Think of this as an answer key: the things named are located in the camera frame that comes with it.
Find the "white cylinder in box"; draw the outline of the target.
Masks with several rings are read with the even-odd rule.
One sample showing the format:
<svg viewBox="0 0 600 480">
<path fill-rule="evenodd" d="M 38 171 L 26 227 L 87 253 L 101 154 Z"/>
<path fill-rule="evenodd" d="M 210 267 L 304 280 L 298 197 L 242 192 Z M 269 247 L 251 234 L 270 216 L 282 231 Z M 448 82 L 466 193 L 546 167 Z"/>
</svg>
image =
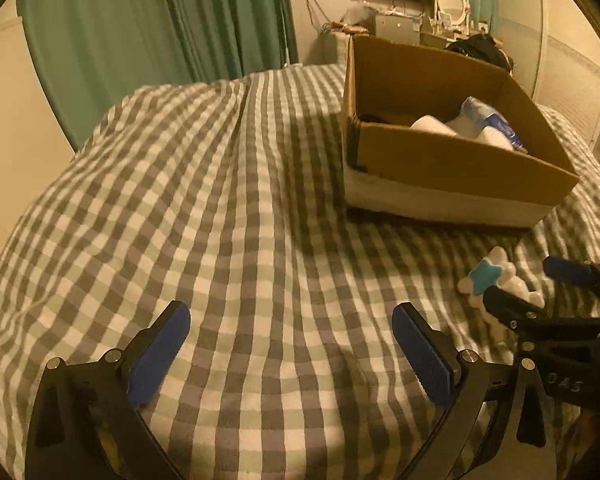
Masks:
<svg viewBox="0 0 600 480">
<path fill-rule="evenodd" d="M 411 128 L 422 132 L 443 134 L 444 136 L 457 136 L 455 130 L 431 115 L 419 117 L 413 122 Z"/>
</svg>

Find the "grey cabinet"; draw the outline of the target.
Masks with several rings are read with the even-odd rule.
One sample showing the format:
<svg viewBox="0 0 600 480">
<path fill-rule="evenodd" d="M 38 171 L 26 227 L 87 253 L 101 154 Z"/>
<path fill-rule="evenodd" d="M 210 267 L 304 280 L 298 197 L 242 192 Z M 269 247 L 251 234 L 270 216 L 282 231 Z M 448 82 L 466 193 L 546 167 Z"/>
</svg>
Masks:
<svg viewBox="0 0 600 480">
<path fill-rule="evenodd" d="M 375 15 L 375 36 L 396 44 L 420 45 L 420 18 L 398 14 Z"/>
</svg>

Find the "black clothes pile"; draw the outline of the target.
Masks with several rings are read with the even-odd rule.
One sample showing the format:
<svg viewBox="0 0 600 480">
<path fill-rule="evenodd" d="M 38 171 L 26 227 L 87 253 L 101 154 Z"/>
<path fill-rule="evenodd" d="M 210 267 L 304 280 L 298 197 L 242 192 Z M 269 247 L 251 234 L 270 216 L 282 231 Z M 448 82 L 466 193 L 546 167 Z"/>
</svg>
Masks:
<svg viewBox="0 0 600 480">
<path fill-rule="evenodd" d="M 445 47 L 445 50 L 498 66 L 506 70 L 507 73 L 513 71 L 513 62 L 496 45 L 490 34 L 475 34 L 467 39 L 453 41 Z"/>
</svg>

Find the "plastic water bottle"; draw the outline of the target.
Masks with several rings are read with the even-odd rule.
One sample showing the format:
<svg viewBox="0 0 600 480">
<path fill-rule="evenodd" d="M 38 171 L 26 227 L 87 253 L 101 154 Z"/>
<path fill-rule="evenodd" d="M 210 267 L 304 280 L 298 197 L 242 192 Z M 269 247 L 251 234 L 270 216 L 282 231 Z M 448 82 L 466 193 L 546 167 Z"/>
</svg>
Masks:
<svg viewBox="0 0 600 480">
<path fill-rule="evenodd" d="M 465 139 L 506 151 L 528 153 L 504 116 L 474 96 L 464 99 L 460 114 L 446 124 Z"/>
</svg>

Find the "cardboard box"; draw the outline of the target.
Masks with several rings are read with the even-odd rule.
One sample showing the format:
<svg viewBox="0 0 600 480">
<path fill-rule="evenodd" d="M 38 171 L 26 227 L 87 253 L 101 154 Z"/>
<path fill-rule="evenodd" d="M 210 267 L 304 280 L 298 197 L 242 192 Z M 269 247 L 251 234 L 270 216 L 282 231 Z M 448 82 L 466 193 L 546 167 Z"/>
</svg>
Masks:
<svg viewBox="0 0 600 480">
<path fill-rule="evenodd" d="M 350 207 L 530 228 L 579 181 L 520 85 L 475 58 L 354 36 L 342 112 Z"/>
</svg>

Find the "oval vanity mirror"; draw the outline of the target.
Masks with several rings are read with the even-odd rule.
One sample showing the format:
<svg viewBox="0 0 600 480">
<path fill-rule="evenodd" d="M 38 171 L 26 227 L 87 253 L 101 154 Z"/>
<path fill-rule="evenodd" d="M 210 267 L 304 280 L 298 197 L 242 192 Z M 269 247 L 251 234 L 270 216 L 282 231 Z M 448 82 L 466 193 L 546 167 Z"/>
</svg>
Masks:
<svg viewBox="0 0 600 480">
<path fill-rule="evenodd" d="M 445 28 L 460 28 L 470 12 L 469 0 L 436 0 L 438 23 Z"/>
</svg>

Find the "green curtain left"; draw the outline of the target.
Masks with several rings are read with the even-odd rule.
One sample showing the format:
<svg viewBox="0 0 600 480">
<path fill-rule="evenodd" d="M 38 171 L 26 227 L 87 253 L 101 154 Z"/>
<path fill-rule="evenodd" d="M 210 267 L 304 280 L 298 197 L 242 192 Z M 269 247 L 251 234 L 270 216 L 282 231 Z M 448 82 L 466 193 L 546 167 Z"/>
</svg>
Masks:
<svg viewBox="0 0 600 480">
<path fill-rule="evenodd" d="M 78 150 L 143 86 L 238 79 L 298 62 L 289 0 L 16 0 L 38 79 Z"/>
</svg>

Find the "white star plush toy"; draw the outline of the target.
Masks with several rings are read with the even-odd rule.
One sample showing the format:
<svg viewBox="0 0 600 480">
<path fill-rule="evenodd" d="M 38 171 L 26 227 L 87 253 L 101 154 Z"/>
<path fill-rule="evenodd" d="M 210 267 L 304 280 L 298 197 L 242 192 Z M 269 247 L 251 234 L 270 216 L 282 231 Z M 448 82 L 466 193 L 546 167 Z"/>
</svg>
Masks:
<svg viewBox="0 0 600 480">
<path fill-rule="evenodd" d="M 545 308 L 544 296 L 542 292 L 528 287 L 501 246 L 493 247 L 456 283 L 457 292 L 467 300 L 468 306 L 477 315 L 480 327 L 486 333 L 492 356 L 500 362 L 512 364 L 515 345 L 512 330 L 501 324 L 484 305 L 484 293 L 490 286 L 505 290 L 541 309 Z"/>
</svg>

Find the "white louvered wardrobe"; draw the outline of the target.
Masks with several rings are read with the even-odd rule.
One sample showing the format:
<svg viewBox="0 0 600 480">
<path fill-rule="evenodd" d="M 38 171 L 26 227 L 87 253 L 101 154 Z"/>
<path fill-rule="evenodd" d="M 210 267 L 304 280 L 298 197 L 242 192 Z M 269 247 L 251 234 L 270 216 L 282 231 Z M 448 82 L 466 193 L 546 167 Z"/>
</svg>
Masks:
<svg viewBox="0 0 600 480">
<path fill-rule="evenodd" d="M 498 39 L 528 96 L 600 140 L 600 38 L 573 0 L 498 0 Z"/>
</svg>

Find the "checkered bed cover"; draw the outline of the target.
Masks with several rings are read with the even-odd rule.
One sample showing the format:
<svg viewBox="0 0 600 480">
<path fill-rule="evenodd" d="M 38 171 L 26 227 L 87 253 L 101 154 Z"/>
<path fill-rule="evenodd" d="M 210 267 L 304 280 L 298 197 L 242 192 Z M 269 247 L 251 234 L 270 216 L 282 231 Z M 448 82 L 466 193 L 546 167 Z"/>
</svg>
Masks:
<svg viewBox="0 0 600 480">
<path fill-rule="evenodd" d="M 396 345 L 403 301 L 504 361 L 460 277 L 503 247 L 559 315 L 595 298 L 542 272 L 600 260 L 600 165 L 544 110 L 580 180 L 528 231 L 347 210 L 340 66 L 144 87 L 115 105 L 0 253 L 0 463 L 24 468 L 43 368 L 124 347 L 172 300 L 192 328 L 144 411 L 191 479 L 392 479 L 434 407 Z"/>
</svg>

